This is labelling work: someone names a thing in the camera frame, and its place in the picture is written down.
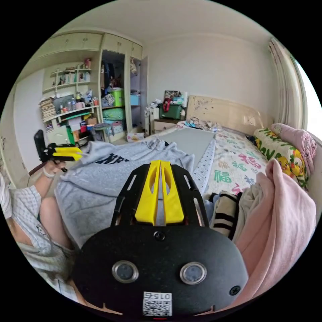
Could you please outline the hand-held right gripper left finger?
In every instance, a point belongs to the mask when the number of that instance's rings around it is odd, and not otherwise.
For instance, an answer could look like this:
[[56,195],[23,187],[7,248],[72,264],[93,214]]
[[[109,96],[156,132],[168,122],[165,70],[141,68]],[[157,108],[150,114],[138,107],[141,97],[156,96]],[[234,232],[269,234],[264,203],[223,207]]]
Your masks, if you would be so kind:
[[159,200],[160,163],[160,160],[154,160],[148,165],[146,179],[135,213],[135,219],[138,223],[156,225]]

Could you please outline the person's left hand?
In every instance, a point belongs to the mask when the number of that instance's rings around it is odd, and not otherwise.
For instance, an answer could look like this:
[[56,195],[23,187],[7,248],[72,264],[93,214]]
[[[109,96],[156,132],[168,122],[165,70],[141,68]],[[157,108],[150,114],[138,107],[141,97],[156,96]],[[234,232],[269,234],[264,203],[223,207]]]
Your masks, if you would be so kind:
[[64,161],[49,160],[43,167],[43,173],[47,178],[54,178],[56,173],[63,171],[65,168]]

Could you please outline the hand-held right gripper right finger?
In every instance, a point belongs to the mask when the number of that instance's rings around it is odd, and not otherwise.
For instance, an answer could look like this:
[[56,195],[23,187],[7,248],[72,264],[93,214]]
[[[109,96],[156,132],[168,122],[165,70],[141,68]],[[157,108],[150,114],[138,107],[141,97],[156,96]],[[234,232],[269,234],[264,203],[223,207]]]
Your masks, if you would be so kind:
[[161,178],[165,225],[182,224],[184,213],[181,207],[172,165],[168,161],[161,161]]

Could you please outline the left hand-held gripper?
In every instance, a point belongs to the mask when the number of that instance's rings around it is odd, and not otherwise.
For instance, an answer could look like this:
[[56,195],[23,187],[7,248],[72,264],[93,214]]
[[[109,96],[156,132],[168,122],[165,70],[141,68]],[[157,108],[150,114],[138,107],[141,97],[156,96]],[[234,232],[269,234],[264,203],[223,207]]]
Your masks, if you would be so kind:
[[48,146],[45,143],[40,144],[40,160],[47,162],[49,160],[55,160],[60,162],[75,162],[83,157],[82,151],[72,144],[51,143]]

